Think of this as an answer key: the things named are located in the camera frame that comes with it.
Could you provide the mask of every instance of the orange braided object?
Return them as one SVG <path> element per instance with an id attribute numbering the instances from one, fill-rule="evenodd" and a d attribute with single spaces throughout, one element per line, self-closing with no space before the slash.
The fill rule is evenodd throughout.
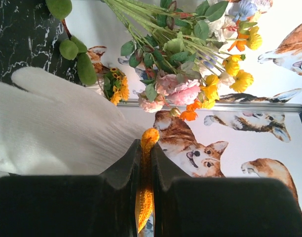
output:
<path id="1" fill-rule="evenodd" d="M 159 132 L 154 128 L 145 131 L 141 138 L 142 159 L 138 232 L 146 225 L 153 209 L 150 151 L 158 142 L 159 138 Z"/>

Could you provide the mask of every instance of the white cloth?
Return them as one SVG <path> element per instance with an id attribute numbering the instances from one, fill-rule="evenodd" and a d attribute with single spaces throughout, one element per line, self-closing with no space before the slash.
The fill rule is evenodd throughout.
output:
<path id="1" fill-rule="evenodd" d="M 26 67 L 0 82 L 0 171 L 100 174 L 144 129 L 101 95 L 43 69 Z"/>

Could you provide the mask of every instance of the black marble surface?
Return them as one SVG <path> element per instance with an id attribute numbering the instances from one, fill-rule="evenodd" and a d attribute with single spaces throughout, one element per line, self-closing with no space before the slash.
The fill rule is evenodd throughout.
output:
<path id="1" fill-rule="evenodd" d="M 45 0 L 0 0 L 0 81 L 11 83 L 14 71 L 34 66 L 80 84 L 76 61 L 59 52 L 67 38 Z"/>

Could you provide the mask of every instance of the silver metal bar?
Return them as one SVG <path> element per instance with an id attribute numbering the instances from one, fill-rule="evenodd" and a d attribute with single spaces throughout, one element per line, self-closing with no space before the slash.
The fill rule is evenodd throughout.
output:
<path id="1" fill-rule="evenodd" d="M 119 106 L 124 107 L 138 107 L 138 100 L 130 99 L 125 103 L 119 103 Z M 179 109 L 185 109 L 186 106 L 175 106 L 170 104 L 172 107 Z M 214 108 L 209 109 L 210 111 L 250 111 L 250 112 L 272 112 L 272 113 L 298 113 L 302 112 L 301 104 L 283 104 L 283 103 L 257 103 L 257 102 L 216 102 Z"/>

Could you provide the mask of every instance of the pink flower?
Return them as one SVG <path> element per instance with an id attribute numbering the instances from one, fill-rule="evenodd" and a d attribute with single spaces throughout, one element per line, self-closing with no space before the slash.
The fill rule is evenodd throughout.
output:
<path id="1" fill-rule="evenodd" d="M 177 86 L 175 74 L 165 74 L 163 70 L 160 70 L 156 76 L 155 89 L 159 94 L 168 95 Z"/>
<path id="2" fill-rule="evenodd" d="M 170 94 L 169 99 L 175 105 L 190 105 L 194 103 L 200 92 L 198 80 L 188 80 L 185 83 L 178 84 L 174 93 Z"/>
<path id="3" fill-rule="evenodd" d="M 155 113 L 163 108 L 164 98 L 161 95 L 156 97 L 156 99 L 153 102 L 150 102 L 147 99 L 145 92 L 139 93 L 138 96 L 139 96 L 138 99 L 139 106 L 148 113 Z"/>

